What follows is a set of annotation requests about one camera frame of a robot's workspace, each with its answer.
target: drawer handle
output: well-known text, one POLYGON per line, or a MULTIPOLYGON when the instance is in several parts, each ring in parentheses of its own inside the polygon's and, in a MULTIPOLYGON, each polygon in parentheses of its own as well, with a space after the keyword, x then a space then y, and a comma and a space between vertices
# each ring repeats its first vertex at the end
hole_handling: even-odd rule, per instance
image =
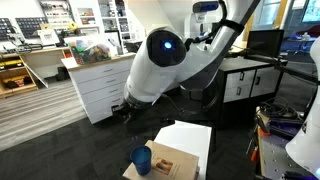
POLYGON ((260 80, 261 80, 261 77, 257 77, 256 85, 259 85, 259 84, 260 84, 260 80))
POLYGON ((244 72, 241 72, 241 74, 240 74, 240 81, 243 81, 244 75, 245 75, 245 73, 244 73, 244 72))
POLYGON ((115 89, 115 90, 109 91, 109 93, 116 92, 116 91, 118 91, 118 89, 115 89))
POLYGON ((108 69, 108 70, 104 70, 103 72, 110 72, 112 71, 113 69, 108 69))
POLYGON ((120 101, 120 98, 116 99, 116 100, 113 100, 112 102, 117 102, 117 101, 120 101))
POLYGON ((240 96, 240 94, 241 94, 241 87, 238 87, 238 89, 237 89, 237 95, 240 96))
POLYGON ((112 80, 110 80, 110 81, 107 81, 106 83, 111 83, 111 82, 113 82, 113 81, 115 81, 116 79, 112 79, 112 80))

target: cabinet drawer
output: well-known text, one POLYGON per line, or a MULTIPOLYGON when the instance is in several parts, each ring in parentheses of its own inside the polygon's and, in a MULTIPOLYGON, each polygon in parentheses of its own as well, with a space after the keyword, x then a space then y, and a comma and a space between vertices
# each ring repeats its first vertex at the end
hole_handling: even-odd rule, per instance
POLYGON ((244 85, 251 85, 254 78, 254 73, 255 70, 228 74, 226 88, 235 88, 244 85))
POLYGON ((86 94, 95 90, 99 90, 105 87, 109 87, 115 84, 126 82, 130 71, 94 79, 84 83, 78 84, 80 94, 86 94))
POLYGON ((111 107, 107 107, 106 109, 102 110, 102 111, 98 111, 96 113, 93 113, 93 114, 89 114, 88 117, 89 117, 89 120, 90 122, 93 124, 93 123, 96 123, 96 122, 99 122, 103 119, 106 119, 108 117, 112 116, 112 110, 111 110, 111 107))
POLYGON ((228 88, 225 90, 223 102, 249 98, 250 89, 251 85, 228 88))
POLYGON ((273 67, 258 69, 252 87, 251 97, 274 93, 280 77, 280 71, 273 67))
POLYGON ((123 60, 116 63, 109 63, 101 66, 82 69, 72 72, 72 77, 75 82, 83 83, 92 79, 117 74, 123 71, 129 71, 133 60, 123 60))
POLYGON ((123 101, 123 93, 116 94, 114 96, 101 99, 99 101, 93 102, 86 105, 86 111, 88 114, 96 113, 105 109, 106 107, 111 107, 114 105, 119 105, 123 101))
POLYGON ((90 103, 102 100, 104 98, 119 94, 123 92, 125 83, 116 84, 107 88, 99 89, 81 96, 83 103, 88 105, 90 103))

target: blue light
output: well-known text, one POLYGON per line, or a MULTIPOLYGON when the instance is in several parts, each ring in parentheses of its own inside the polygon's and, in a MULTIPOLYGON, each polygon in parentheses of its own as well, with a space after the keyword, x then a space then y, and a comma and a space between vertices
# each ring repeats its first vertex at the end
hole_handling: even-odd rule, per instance
POLYGON ((320 168, 317 169, 316 174, 320 177, 320 168))
POLYGON ((167 49, 171 49, 172 48, 172 44, 170 42, 165 42, 164 43, 164 47, 166 47, 167 49))

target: computer monitor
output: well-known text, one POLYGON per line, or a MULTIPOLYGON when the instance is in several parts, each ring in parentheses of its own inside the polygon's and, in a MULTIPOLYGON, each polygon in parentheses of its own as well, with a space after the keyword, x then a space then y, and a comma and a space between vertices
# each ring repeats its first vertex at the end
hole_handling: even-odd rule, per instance
POLYGON ((247 42, 248 55, 278 57, 283 33, 284 30, 250 31, 247 42))

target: blue plastic cup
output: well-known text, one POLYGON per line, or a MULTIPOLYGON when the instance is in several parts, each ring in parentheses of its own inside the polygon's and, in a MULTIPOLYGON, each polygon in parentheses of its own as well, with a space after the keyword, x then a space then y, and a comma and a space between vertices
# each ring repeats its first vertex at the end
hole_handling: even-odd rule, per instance
POLYGON ((148 146, 139 146, 132 150, 130 158, 139 175, 144 176, 151 170, 151 149, 148 146))

